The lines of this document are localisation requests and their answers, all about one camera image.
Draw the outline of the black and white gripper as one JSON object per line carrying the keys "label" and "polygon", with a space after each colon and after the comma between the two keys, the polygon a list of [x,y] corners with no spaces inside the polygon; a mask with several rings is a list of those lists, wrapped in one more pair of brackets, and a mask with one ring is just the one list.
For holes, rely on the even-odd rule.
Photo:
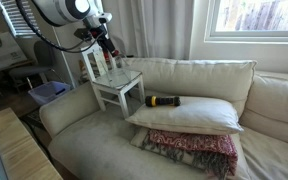
{"label": "black and white gripper", "polygon": [[112,41],[106,37],[107,29],[105,24],[112,20],[111,13],[99,13],[83,19],[84,28],[78,28],[74,35],[81,40],[94,38],[100,45],[105,45],[113,57],[119,54]]}

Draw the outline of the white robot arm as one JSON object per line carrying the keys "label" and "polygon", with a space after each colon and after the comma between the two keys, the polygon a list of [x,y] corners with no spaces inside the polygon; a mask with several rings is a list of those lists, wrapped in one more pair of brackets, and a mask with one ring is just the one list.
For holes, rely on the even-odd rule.
{"label": "white robot arm", "polygon": [[106,37],[105,24],[112,20],[112,14],[101,12],[95,0],[32,0],[40,15],[52,26],[61,27],[82,21],[84,28],[78,28],[74,36],[89,41],[92,38],[113,57],[119,54],[112,41]]}

